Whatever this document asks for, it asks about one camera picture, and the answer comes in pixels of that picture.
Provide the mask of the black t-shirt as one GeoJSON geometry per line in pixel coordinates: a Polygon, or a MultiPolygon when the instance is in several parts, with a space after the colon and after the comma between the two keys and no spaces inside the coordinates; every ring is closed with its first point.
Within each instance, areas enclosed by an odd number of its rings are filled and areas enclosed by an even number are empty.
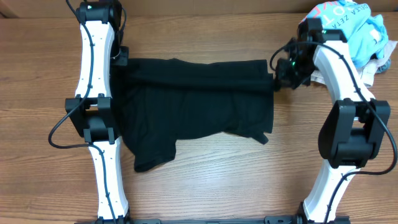
{"type": "Polygon", "coordinates": [[[220,132],[265,144],[274,119],[265,60],[190,63],[131,58],[110,75],[113,111],[134,170],[170,162],[178,140],[220,132]]]}

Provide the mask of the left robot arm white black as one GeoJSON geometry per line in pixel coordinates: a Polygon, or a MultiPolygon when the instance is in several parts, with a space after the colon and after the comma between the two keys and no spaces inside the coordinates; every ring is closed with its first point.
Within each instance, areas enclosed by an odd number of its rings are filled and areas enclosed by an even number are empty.
{"type": "Polygon", "coordinates": [[[125,22],[119,1],[83,1],[76,9],[82,40],[81,71],[74,98],[65,110],[85,140],[95,167],[97,223],[129,223],[121,173],[121,136],[113,116],[110,70],[126,65],[121,46],[125,22]]]}

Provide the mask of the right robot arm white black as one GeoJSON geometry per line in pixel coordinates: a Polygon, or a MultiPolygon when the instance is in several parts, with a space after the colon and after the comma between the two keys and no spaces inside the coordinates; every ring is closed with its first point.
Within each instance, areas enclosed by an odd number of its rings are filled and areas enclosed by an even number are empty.
{"type": "Polygon", "coordinates": [[[314,70],[323,75],[333,107],[318,135],[322,166],[308,197],[295,215],[267,216],[265,223],[349,223],[336,216],[336,209],[349,183],[374,159],[384,136],[391,142],[392,164],[368,175],[384,175],[397,164],[397,144],[387,128],[391,107],[375,99],[360,80],[349,54],[342,30],[324,29],[319,18],[306,19],[298,26],[297,37],[282,50],[287,59],[278,59],[274,85],[296,89],[309,85],[314,70]]]}

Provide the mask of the beige shorts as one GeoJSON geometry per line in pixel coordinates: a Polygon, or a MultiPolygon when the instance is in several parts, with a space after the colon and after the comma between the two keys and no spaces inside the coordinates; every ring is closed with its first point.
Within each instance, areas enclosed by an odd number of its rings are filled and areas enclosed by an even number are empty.
{"type": "Polygon", "coordinates": [[[367,88],[374,84],[378,67],[383,65],[397,47],[397,41],[376,42],[376,40],[349,40],[349,53],[358,75],[367,88]]]}

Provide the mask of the light blue printed t-shirt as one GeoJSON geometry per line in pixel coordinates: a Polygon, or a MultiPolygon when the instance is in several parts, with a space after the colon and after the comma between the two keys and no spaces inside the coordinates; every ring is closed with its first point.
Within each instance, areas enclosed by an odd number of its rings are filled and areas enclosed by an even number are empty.
{"type": "Polygon", "coordinates": [[[320,18],[324,29],[342,30],[356,68],[365,66],[373,56],[384,57],[389,41],[384,19],[380,14],[372,16],[368,4],[327,1],[316,5],[305,17],[320,18]]]}

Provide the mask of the grey garment in pile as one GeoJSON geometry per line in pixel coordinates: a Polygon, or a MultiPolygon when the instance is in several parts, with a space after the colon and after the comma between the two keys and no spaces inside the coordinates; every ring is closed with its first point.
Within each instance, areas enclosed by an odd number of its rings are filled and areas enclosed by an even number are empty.
{"type": "Polygon", "coordinates": [[[391,67],[391,59],[389,58],[383,65],[377,68],[376,73],[383,73],[391,67]]]}

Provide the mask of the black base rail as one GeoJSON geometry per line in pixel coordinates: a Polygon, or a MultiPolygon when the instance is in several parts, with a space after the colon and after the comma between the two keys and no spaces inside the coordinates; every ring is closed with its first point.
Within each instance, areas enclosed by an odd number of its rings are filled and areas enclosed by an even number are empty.
{"type": "Polygon", "coordinates": [[[159,220],[159,219],[137,219],[130,217],[114,220],[103,220],[101,218],[90,222],[78,222],[76,224],[315,224],[300,215],[267,216],[265,218],[243,218],[243,219],[220,219],[220,220],[159,220]]]}

